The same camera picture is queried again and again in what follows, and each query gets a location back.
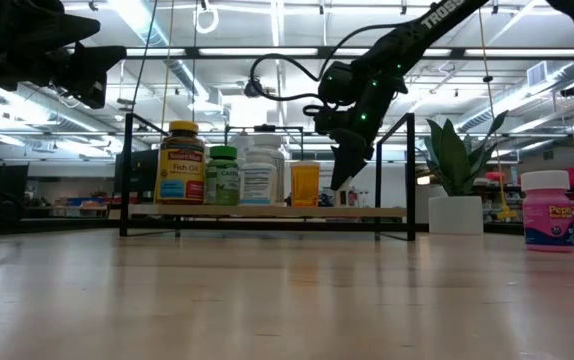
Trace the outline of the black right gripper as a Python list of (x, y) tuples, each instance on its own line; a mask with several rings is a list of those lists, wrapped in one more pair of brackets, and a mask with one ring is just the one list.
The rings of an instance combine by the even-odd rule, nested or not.
[(346, 110), (329, 105), (312, 105), (311, 117), (315, 131), (337, 143), (331, 188), (339, 190), (354, 178), (373, 157), (373, 142), (382, 126), (385, 101), (376, 97), (359, 100)]

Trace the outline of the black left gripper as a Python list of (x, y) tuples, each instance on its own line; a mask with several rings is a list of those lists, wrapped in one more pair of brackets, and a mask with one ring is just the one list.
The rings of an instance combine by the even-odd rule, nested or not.
[(50, 88), (92, 109), (105, 106), (107, 72), (123, 46), (86, 47), (99, 21), (68, 14), (60, 0), (0, 0), (0, 88)]

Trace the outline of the large plain white bottle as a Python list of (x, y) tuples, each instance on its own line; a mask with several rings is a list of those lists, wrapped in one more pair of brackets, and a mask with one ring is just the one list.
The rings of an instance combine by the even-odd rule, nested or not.
[(261, 134), (254, 137), (253, 151), (262, 152), (271, 157), (273, 165), (277, 169), (277, 185), (275, 203), (278, 206), (285, 205), (284, 195), (284, 173), (285, 173), (285, 156), (281, 152), (282, 141), (278, 135)]

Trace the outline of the green caffeine bottle green cap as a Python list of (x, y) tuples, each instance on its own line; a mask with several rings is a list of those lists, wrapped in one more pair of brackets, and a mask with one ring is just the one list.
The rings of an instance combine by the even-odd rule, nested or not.
[(231, 146), (210, 148), (206, 165), (205, 203), (207, 205), (237, 206), (240, 196), (237, 149)]

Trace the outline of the brown fish oil bottle yellow cap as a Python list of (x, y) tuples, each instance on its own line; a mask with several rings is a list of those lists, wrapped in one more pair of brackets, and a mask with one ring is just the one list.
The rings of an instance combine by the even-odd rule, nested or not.
[(202, 205), (205, 191), (205, 144), (198, 138), (198, 125), (177, 120), (159, 148), (155, 203)]

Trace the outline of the long white light bar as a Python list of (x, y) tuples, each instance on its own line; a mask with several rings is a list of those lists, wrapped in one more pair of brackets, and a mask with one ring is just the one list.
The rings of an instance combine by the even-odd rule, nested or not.
[(266, 54), (280, 54), (286, 56), (316, 56), (316, 48), (279, 48), (279, 47), (261, 47), (261, 48), (199, 48), (198, 53), (201, 56), (243, 56), (253, 57)]
[[(359, 57), (364, 55), (368, 48), (342, 48), (335, 52), (336, 56)], [(446, 57), (452, 53), (449, 48), (430, 48), (424, 51), (424, 57)]]
[(466, 49), (467, 57), (482, 57), (484, 54), (492, 57), (574, 57), (574, 48), (554, 49), (519, 49), (519, 48), (488, 48), (488, 49)]
[(127, 48), (128, 56), (185, 56), (186, 51), (183, 48)]

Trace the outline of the green plant in white pot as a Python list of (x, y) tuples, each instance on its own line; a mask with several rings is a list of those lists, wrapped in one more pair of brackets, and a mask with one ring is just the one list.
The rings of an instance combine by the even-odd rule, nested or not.
[(482, 199), (472, 194), (472, 188), (497, 148), (487, 141), (503, 125), (506, 116), (506, 112), (496, 116), (477, 146), (473, 146), (469, 138), (461, 138), (451, 121), (442, 126), (432, 120), (428, 122), (431, 135), (424, 140), (426, 164), (446, 192), (444, 196), (428, 200), (432, 234), (484, 233)]

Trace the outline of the black background monitor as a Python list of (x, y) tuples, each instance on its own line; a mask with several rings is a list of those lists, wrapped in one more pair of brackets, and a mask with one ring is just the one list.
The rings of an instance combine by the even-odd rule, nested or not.
[[(130, 187), (131, 192), (154, 192), (158, 169), (159, 153), (157, 150), (137, 151), (131, 153)], [(122, 191), (122, 155), (116, 156), (114, 174), (114, 192)]]

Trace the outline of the pink-capped small bottle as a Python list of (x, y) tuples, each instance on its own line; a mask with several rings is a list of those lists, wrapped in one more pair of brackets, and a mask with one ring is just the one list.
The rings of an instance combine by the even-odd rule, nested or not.
[(574, 251), (573, 211), (567, 197), (569, 190), (567, 171), (534, 171), (521, 175), (523, 228), (528, 250)]

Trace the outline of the wooden shelf black metal frame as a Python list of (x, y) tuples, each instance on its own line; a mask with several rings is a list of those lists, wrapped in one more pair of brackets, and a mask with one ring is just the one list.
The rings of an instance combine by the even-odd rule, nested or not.
[(373, 232), (376, 241), (382, 237), (403, 241), (415, 239), (416, 205), (412, 189), (406, 190), (404, 208), (132, 204), (129, 187), (135, 121), (159, 134), (164, 133), (133, 112), (125, 115), (118, 220), (119, 235), (122, 237), (127, 237), (130, 229), (171, 229), (177, 233), (184, 230)]

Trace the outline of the black metal rig frame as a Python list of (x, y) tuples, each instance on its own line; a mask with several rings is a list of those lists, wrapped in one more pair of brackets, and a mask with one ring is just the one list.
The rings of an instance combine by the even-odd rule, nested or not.
[[(149, 48), (127, 48), (127, 57), (125, 60), (236, 60), (236, 59), (257, 59), (261, 60), (331, 60), (331, 59), (356, 59), (364, 55), (368, 49), (364, 47), (231, 47), (231, 48), (217, 48), (217, 47), (190, 47), (190, 48), (168, 48), (171, 51), (169, 56), (163, 56), (164, 48), (151, 48), (155, 50), (154, 54), (149, 54)], [(421, 55), (419, 61), (423, 60), (449, 60), (449, 61), (527, 61), (527, 60), (552, 60), (552, 61), (574, 61), (574, 47), (571, 48), (557, 48), (557, 47), (437, 47), (425, 50)], [(131, 186), (131, 178), (129, 181), (125, 179), (121, 183), (121, 192), (119, 206), (120, 215), (116, 219), (96, 219), (96, 220), (63, 220), (63, 219), (24, 219), (14, 220), (0, 218), (0, 235), (17, 235), (23, 233), (41, 233), (52, 231), (70, 231), (82, 230), (92, 228), (118, 228), (120, 236), (129, 236), (129, 229), (174, 229), (177, 233), (180, 230), (247, 230), (247, 231), (314, 231), (314, 232), (374, 232), (375, 241), (380, 241), (380, 237), (390, 237), (402, 241), (414, 241), (417, 231), (428, 230), (428, 225), (415, 223), (415, 185), (412, 182), (415, 180), (412, 173), (412, 161), (416, 160), (414, 154), (408, 153), (404, 160), (406, 177), (406, 207), (405, 208), (381, 208), (382, 196), (382, 148), (384, 142), (390, 137), (394, 136), (395, 130), (398, 130), (403, 125), (406, 126), (407, 132), (400, 136), (404, 136), (407, 141), (406, 150), (410, 152), (412, 137), (421, 135), (412, 129), (412, 121), (415, 119), (413, 113), (404, 114), (389, 130), (387, 130), (382, 139), (376, 144), (376, 208), (358, 210), (358, 215), (350, 215), (349, 208), (332, 208), (326, 207), (322, 209), (304, 208), (298, 210), (296, 208), (278, 208), (278, 215), (263, 214), (262, 209), (260, 215), (236, 215), (240, 217), (227, 217), (233, 216), (232, 213), (227, 213), (225, 207), (224, 215), (217, 215), (214, 211), (214, 206), (211, 206), (208, 212), (208, 206), (204, 208), (202, 213), (191, 213), (190, 210), (199, 210), (198, 206), (189, 206), (189, 210), (180, 210), (180, 206), (171, 206), (168, 213), (160, 213), (158, 210), (154, 211), (153, 215), (162, 215), (173, 217), (172, 220), (156, 220), (156, 219), (130, 219), (130, 215), (145, 216), (146, 204), (131, 204), (129, 203), (130, 195), (126, 192), (127, 186)], [(133, 138), (138, 136), (153, 136), (155, 134), (163, 135), (164, 131), (146, 120), (138, 114), (128, 113), (127, 130), (126, 132), (109, 132), (109, 135), (125, 135), (126, 141), (131, 144)], [(154, 132), (133, 133), (132, 123), (137, 121), (146, 128), (152, 129)], [(116, 206), (109, 206), (109, 211), (118, 210)], [(215, 221), (189, 221), (186, 218), (202, 218), (210, 217)], [(407, 223), (383, 223), (383, 218), (407, 218)], [(334, 218), (334, 219), (349, 219), (349, 218), (362, 218), (372, 219), (372, 222), (358, 222), (342, 223), (342, 222), (314, 222), (314, 219)]]

